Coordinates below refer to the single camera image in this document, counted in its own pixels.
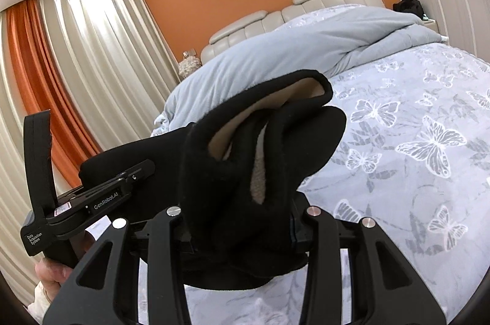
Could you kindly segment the person's left hand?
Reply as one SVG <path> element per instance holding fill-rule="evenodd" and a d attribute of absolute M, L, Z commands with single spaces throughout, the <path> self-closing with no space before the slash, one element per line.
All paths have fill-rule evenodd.
<path fill-rule="evenodd" d="M 58 295 L 73 269 L 48 258 L 41 259 L 35 265 L 35 273 L 42 285 L 44 296 L 51 303 Z"/>

